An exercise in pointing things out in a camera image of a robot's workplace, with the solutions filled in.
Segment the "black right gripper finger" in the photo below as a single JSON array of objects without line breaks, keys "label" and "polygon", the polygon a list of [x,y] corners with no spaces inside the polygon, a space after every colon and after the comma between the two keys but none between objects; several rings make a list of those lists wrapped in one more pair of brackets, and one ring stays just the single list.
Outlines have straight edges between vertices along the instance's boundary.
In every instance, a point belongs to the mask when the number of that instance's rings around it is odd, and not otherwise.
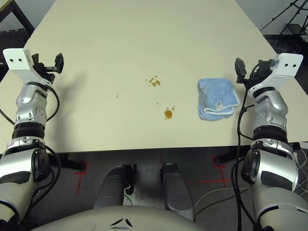
[{"label": "black right gripper finger", "polygon": [[258,61],[258,70],[271,70],[275,65],[274,59],[269,59],[267,61],[259,60]]},{"label": "black right gripper finger", "polygon": [[237,78],[244,79],[247,74],[244,61],[240,58],[236,58],[234,66]]}]

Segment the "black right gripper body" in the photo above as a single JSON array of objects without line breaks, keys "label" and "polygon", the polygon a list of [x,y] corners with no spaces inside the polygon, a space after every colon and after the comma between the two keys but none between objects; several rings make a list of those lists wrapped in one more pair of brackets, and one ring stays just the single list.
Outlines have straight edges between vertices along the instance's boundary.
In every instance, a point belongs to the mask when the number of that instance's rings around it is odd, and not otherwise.
[{"label": "black right gripper body", "polygon": [[258,70],[258,66],[252,70],[249,78],[237,79],[236,83],[244,84],[246,90],[249,90],[254,85],[261,83],[271,74],[271,70]]}]

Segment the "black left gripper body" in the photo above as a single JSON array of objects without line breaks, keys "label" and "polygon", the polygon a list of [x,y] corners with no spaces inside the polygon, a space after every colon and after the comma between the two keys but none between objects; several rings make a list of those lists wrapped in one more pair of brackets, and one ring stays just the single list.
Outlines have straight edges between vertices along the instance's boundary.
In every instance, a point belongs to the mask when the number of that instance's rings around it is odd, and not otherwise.
[{"label": "black left gripper body", "polygon": [[55,75],[52,72],[58,73],[58,68],[55,66],[45,67],[43,63],[38,63],[34,65],[34,70],[45,80],[51,84],[54,82]]}]

